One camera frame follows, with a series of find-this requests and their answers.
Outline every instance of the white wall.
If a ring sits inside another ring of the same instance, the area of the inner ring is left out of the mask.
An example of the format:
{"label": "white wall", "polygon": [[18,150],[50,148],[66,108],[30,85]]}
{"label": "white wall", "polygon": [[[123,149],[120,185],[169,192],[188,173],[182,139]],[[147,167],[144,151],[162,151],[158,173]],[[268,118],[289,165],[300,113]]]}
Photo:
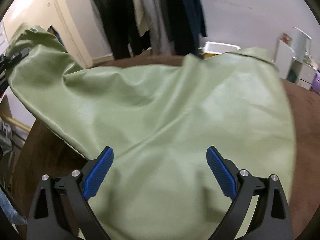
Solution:
{"label": "white wall", "polygon": [[320,59],[320,26],[304,0],[202,0],[208,40],[241,48],[262,47],[274,55],[283,32],[298,27],[313,38],[311,55]]}
{"label": "white wall", "polygon": [[111,49],[101,36],[90,0],[66,0],[70,15],[92,59],[110,55]]}

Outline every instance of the shiny green cloth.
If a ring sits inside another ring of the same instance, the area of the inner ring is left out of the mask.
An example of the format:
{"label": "shiny green cloth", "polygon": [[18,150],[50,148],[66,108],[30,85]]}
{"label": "shiny green cloth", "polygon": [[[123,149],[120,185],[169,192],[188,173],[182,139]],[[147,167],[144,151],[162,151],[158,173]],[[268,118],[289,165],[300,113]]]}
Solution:
{"label": "shiny green cloth", "polygon": [[277,174],[289,197],[294,128],[265,50],[188,55],[182,67],[83,69],[50,33],[20,32],[7,54],[31,51],[6,71],[13,93],[88,159],[114,149],[89,200],[112,239],[208,239],[231,203],[206,163],[211,145],[254,176]]}

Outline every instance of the blue gripper pad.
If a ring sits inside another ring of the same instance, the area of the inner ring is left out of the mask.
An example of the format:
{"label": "blue gripper pad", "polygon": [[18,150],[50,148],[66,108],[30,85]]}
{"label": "blue gripper pad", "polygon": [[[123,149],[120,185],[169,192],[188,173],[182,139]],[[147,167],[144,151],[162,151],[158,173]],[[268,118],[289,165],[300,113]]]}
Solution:
{"label": "blue gripper pad", "polygon": [[221,155],[212,147],[207,150],[207,163],[226,197],[234,200],[237,196],[236,181],[221,160]]}
{"label": "blue gripper pad", "polygon": [[97,194],[102,181],[113,163],[113,157],[113,150],[110,147],[107,147],[85,179],[83,197],[86,201]]}

